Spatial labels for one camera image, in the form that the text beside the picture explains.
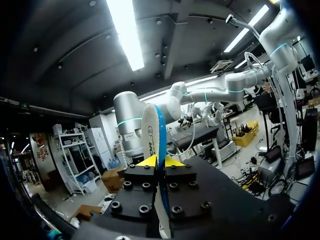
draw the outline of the yellow triangle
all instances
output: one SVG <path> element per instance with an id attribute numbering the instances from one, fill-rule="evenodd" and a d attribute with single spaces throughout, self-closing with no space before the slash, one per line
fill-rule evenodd
<path id="1" fill-rule="evenodd" d="M 157 158 L 156 155 L 152 155 L 151 157 L 147 158 L 146 160 L 139 162 L 136 166 L 149 165 L 150 167 L 155 167 L 156 166 L 156 158 Z M 165 163 L 165 167 L 171 167 L 172 165 L 185 166 L 182 162 L 179 162 L 170 156 L 165 157 L 164 163 Z"/>
<path id="2" fill-rule="evenodd" d="M 156 166 L 156 155 L 152 155 L 151 157 L 147 158 L 146 160 L 139 162 L 136 166 L 145 166 L 149 165 L 150 167 Z"/>
<path id="3" fill-rule="evenodd" d="M 170 156 L 165 157 L 164 163 L 165 163 L 165 167 L 171 167 L 172 165 L 185 166 L 182 162 L 179 162 Z"/>

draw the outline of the ceiling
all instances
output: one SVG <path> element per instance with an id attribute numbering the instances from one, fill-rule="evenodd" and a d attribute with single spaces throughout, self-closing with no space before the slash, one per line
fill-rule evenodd
<path id="1" fill-rule="evenodd" d="M 0 97 L 85 116 L 112 107 L 119 92 L 139 96 L 208 75 L 218 60 L 241 62 L 238 55 L 257 40 L 247 34 L 230 54 L 222 54 L 241 31 L 225 24 L 227 16 L 249 22 L 268 4 L 255 26 L 261 32 L 278 12 L 268 0 L 133 0 L 144 61 L 144 68 L 133 72 L 106 0 L 37 2 L 19 27 Z"/>

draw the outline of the fluorescent light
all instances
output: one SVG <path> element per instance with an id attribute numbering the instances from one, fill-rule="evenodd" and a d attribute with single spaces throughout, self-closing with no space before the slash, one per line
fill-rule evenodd
<path id="1" fill-rule="evenodd" d="M 30 143 L 28 143 L 28 144 L 24 147 L 24 149 L 22 150 L 21 154 L 24 153 L 24 151 L 27 149 L 27 147 L 29 147 L 29 145 L 30 145 Z"/>
<path id="2" fill-rule="evenodd" d="M 195 81 L 192 81 L 192 82 L 188 82 L 188 83 L 186 83 L 185 85 L 188 87 L 188 86 L 191 86 L 191 85 L 194 85 L 194 84 L 198 84 L 198 83 L 201 83 L 201 82 L 204 82 L 204 81 L 207 81 L 207 80 L 215 79 L 215 78 L 217 78 L 217 77 L 218 77 L 218 75 L 209 76 L 209 77 L 205 77 L 205 78 L 202 78 L 202 79 L 199 79 L 199 80 L 195 80 Z M 168 92 L 168 90 L 164 90 L 164 91 L 157 92 L 157 93 L 152 94 L 152 95 L 150 95 L 150 96 L 146 96 L 146 97 L 140 98 L 139 100 L 140 100 L 140 101 L 145 101 L 145 100 L 147 100 L 147 99 L 151 99 L 151 98 L 153 98 L 153 97 L 156 97 L 156 96 L 165 94 L 166 92 Z"/>
<path id="3" fill-rule="evenodd" d="M 143 68 L 132 0 L 106 0 L 120 44 L 132 71 Z"/>
<path id="4" fill-rule="evenodd" d="M 211 79 L 215 79 L 217 78 L 218 75 L 215 75 L 215 76 L 209 76 L 209 77 L 205 77 L 205 78 L 202 78 L 202 79 L 199 79 L 199 80 L 195 80 L 195 81 L 192 81 L 192 82 L 188 82 L 186 83 L 185 85 L 187 87 L 191 86 L 191 85 L 195 85 L 195 84 L 198 84 L 198 83 L 201 83 L 201 82 L 204 82 L 204 81 L 208 81 L 208 80 L 211 80 Z"/>
<path id="5" fill-rule="evenodd" d="M 247 62 L 247 60 L 243 60 L 242 62 L 240 62 L 234 69 L 238 69 L 240 68 L 243 64 L 245 64 Z"/>
<path id="6" fill-rule="evenodd" d="M 269 7 L 267 5 L 263 5 L 263 7 L 258 11 L 258 13 L 252 18 L 252 20 L 248 23 L 250 26 L 256 25 L 256 23 L 268 12 Z M 239 42 L 240 40 L 249 32 L 249 29 L 244 28 L 238 36 L 230 43 L 230 45 L 224 50 L 225 53 L 229 53 Z"/>

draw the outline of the floor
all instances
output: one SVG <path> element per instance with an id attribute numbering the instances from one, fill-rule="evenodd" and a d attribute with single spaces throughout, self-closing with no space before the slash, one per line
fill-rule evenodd
<path id="1" fill-rule="evenodd" d="M 250 164 L 251 157 L 254 157 L 258 148 L 266 145 L 266 131 L 264 126 L 263 116 L 259 114 L 258 108 L 254 106 L 252 109 L 240 114 L 237 119 L 237 125 L 246 124 L 249 121 L 258 121 L 259 122 L 259 131 L 255 136 L 253 141 L 247 146 L 242 147 L 239 152 L 229 159 L 227 159 L 223 164 L 221 171 L 226 174 L 229 178 L 235 177 L 239 178 L 241 176 L 241 169 L 245 167 L 252 166 Z M 272 126 L 271 122 L 267 120 L 268 134 L 270 142 L 272 141 L 272 135 L 270 129 Z M 317 149 L 320 149 L 320 140 L 317 141 Z M 97 206 L 104 197 L 108 194 L 106 187 L 103 182 L 99 179 L 96 182 L 97 190 L 93 193 L 87 193 L 85 195 L 77 194 L 70 196 L 68 198 L 68 193 L 63 188 L 58 188 L 51 192 L 46 192 L 43 186 L 32 185 L 27 183 L 26 187 L 31 194 L 39 193 L 41 198 L 47 202 L 47 204 L 56 211 L 64 219 L 68 220 L 79 208 L 80 205 L 92 205 Z"/>
<path id="2" fill-rule="evenodd" d="M 93 193 L 69 196 L 64 187 L 46 192 L 42 184 L 33 185 L 29 182 L 25 183 L 29 195 L 39 193 L 42 200 L 44 200 L 58 215 L 67 221 L 77 211 L 80 205 L 98 206 L 98 204 L 105 198 L 108 194 L 108 190 L 102 180 L 98 179 L 96 181 L 96 185 L 97 189 Z"/>

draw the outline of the yellow crate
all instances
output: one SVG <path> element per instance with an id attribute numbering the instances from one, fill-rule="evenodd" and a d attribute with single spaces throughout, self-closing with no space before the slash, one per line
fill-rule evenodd
<path id="1" fill-rule="evenodd" d="M 259 122 L 258 121 L 250 121 L 247 123 L 248 128 L 251 129 L 250 132 L 246 133 L 244 136 L 234 136 L 233 141 L 235 145 L 246 147 L 251 143 L 251 141 L 255 138 L 259 130 Z"/>

